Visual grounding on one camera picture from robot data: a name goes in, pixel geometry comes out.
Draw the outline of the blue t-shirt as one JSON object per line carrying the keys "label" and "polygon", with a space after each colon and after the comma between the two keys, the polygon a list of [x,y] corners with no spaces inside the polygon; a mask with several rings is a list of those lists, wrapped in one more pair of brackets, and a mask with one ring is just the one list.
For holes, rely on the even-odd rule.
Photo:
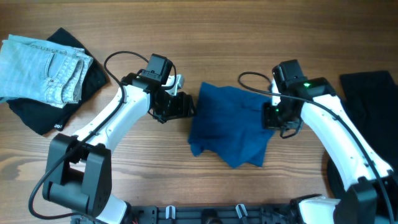
{"label": "blue t-shirt", "polygon": [[270,101],[232,86],[203,82],[188,138],[192,154],[215,152],[234,169],[245,163],[263,166],[267,143],[274,135],[262,127],[262,105]]}

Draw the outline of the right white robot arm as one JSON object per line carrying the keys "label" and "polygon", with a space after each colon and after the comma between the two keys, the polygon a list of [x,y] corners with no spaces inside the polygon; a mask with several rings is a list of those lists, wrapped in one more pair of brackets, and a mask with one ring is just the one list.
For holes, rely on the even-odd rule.
{"label": "right white robot arm", "polygon": [[294,200],[296,223],[397,223],[397,176],[345,113],[326,78],[309,80],[297,60],[272,70],[272,101],[262,106],[266,129],[299,133],[309,126],[332,159],[343,185],[340,199]]}

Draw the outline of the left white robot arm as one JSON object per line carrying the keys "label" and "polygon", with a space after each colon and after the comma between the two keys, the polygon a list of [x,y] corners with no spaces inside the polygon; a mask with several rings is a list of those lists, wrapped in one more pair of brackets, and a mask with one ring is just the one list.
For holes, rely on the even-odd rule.
{"label": "left white robot arm", "polygon": [[71,136],[58,134],[52,139],[45,174],[29,198],[33,216],[46,218],[33,209],[41,190],[44,200],[70,209],[70,217],[94,223],[133,223],[131,205],[111,193],[112,153],[146,114],[160,123],[196,114],[192,97],[180,91],[184,79],[175,73],[175,65],[157,54],[146,62],[145,69],[118,81],[116,96],[89,124]]}

